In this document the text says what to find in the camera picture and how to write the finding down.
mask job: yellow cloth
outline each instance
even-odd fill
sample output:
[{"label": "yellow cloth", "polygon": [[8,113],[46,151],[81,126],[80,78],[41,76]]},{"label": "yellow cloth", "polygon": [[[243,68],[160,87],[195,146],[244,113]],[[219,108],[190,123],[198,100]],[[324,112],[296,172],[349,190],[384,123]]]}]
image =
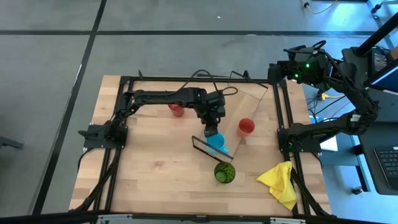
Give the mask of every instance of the yellow cloth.
[{"label": "yellow cloth", "polygon": [[293,185],[290,182],[291,170],[292,162],[281,162],[257,178],[257,181],[268,185],[269,193],[289,210],[292,210],[297,202]]}]

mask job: red plastic cup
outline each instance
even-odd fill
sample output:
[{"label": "red plastic cup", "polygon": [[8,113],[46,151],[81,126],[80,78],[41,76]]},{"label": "red plastic cup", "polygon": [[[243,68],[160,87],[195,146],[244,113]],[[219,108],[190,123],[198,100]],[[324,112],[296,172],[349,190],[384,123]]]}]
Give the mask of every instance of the red plastic cup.
[{"label": "red plastic cup", "polygon": [[241,138],[248,137],[253,131],[256,125],[254,121],[250,118],[243,118],[238,125],[238,136]]},{"label": "red plastic cup", "polygon": [[184,115],[184,108],[179,105],[169,105],[169,108],[172,110],[172,113],[176,117],[181,117],[182,115]]}]

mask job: watermelon ball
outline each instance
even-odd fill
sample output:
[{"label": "watermelon ball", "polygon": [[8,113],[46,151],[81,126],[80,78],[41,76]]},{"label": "watermelon ball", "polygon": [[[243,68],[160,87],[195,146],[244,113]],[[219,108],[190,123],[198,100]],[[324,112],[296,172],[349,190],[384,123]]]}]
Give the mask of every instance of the watermelon ball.
[{"label": "watermelon ball", "polygon": [[231,183],[235,179],[235,168],[229,162],[220,162],[214,168],[214,176],[223,184]]}]

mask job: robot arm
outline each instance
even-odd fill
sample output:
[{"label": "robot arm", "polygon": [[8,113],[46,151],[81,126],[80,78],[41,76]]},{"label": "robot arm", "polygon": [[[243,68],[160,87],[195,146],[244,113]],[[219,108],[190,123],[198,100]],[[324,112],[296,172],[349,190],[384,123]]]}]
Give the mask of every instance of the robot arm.
[{"label": "robot arm", "polygon": [[321,141],[344,132],[346,134],[362,134],[377,118],[377,103],[373,101],[365,89],[353,85],[356,68],[353,64],[330,57],[321,47],[321,41],[312,47],[304,45],[289,50],[289,60],[271,64],[268,79],[271,83],[279,83],[283,78],[305,83],[322,92],[334,88],[345,96],[355,106],[355,110],[340,118],[317,124],[303,125],[294,123],[286,130],[286,140],[293,146],[300,147],[306,138],[320,138]]},{"label": "robot arm", "polygon": [[218,133],[217,127],[225,117],[223,90],[207,93],[202,88],[181,88],[177,91],[127,91],[123,93],[114,116],[104,125],[91,125],[87,131],[79,131],[85,137],[85,147],[124,147],[126,142],[126,120],[144,105],[177,104],[194,109],[202,124],[205,136]]}]

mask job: concrete floor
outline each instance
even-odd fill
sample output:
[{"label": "concrete floor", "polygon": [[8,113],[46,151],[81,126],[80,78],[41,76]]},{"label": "concrete floor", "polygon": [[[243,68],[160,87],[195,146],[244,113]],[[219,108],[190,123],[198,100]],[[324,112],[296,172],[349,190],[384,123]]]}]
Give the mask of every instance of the concrete floor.
[{"label": "concrete floor", "polygon": [[[0,0],[0,30],[91,30],[100,0]],[[329,2],[312,2],[319,11]],[[377,13],[385,22],[396,6]],[[108,0],[100,30],[269,30],[269,31],[374,31],[377,25],[365,3],[339,2],[327,12],[313,15],[299,0]],[[190,76],[199,68],[227,75],[249,70],[252,77],[266,77],[269,63],[287,58],[282,49],[312,45],[325,39],[326,50],[341,58],[340,50],[360,45],[365,36],[252,36],[252,35],[112,35],[97,36],[65,142],[44,205],[44,213],[65,212],[73,192],[76,165],[86,129],[93,114],[103,75]],[[21,151],[0,150],[0,217],[30,213],[40,178],[70,96],[87,35],[0,35],[0,136],[24,142]],[[396,33],[392,42],[398,44]],[[379,45],[387,47],[382,41]],[[305,87],[308,98],[314,89]],[[338,102],[339,108],[347,101]],[[317,108],[326,104],[320,103]],[[335,109],[322,115],[332,115]],[[354,178],[337,175],[344,167],[324,167],[332,211],[342,218],[393,222],[387,203],[373,190],[365,196],[347,195],[335,184],[356,187]],[[356,175],[349,170],[345,174]],[[383,219],[341,208],[380,209]]]}]

